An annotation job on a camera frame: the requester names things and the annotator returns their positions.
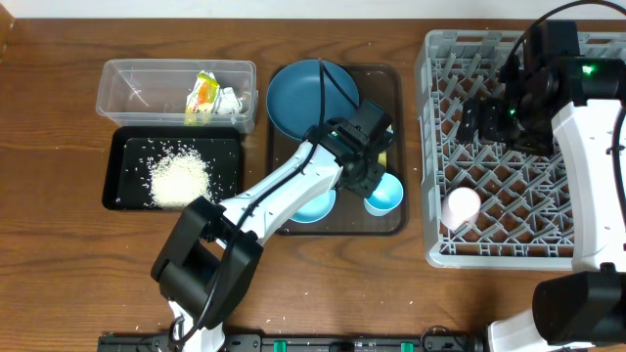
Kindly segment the light blue plastic cup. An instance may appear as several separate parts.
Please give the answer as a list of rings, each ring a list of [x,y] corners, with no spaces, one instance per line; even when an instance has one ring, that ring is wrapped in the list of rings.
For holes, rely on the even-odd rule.
[[[384,173],[372,195],[364,199],[364,206],[371,215],[381,217],[395,209],[403,197],[404,189],[399,179]]]

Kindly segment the light blue small bowl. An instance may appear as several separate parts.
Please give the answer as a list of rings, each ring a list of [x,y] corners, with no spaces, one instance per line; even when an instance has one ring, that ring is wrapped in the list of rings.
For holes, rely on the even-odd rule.
[[[333,209],[336,191],[330,190],[308,201],[291,217],[291,221],[302,224],[317,222],[326,217]]]

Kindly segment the pink plastic cup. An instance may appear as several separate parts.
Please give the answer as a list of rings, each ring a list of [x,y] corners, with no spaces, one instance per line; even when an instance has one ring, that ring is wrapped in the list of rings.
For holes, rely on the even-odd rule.
[[[453,190],[441,205],[441,223],[450,231],[456,231],[463,225],[474,224],[480,211],[479,194],[470,188],[461,187]]]

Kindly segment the snack wrapper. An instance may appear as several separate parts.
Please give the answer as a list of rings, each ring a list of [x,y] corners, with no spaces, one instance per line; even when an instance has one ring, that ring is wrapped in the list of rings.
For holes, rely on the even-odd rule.
[[[243,110],[243,100],[232,87],[223,87],[213,72],[202,70],[186,98],[185,124],[205,125],[215,114],[237,114]]]

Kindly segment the pile of white rice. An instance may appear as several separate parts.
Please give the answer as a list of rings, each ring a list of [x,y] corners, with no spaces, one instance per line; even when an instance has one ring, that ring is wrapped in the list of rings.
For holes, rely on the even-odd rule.
[[[198,197],[217,203],[237,192],[235,140],[133,138],[123,151],[114,200],[123,209],[178,210]]]

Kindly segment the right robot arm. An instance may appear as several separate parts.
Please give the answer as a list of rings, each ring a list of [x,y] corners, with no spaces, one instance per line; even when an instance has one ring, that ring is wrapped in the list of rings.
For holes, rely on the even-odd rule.
[[[532,306],[489,325],[488,351],[558,351],[625,340],[625,64],[579,49],[572,21],[540,21],[500,71],[499,98],[470,98],[457,138],[501,142],[566,168],[572,271],[536,286]]]

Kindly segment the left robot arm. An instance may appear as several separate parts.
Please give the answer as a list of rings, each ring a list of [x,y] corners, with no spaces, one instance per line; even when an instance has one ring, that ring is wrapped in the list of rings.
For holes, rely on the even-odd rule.
[[[219,203],[187,205],[151,270],[175,319],[172,351],[217,351],[224,321],[245,297],[268,239],[306,203],[333,189],[369,198],[392,143],[391,117],[370,100],[348,118],[312,126],[282,166]]]

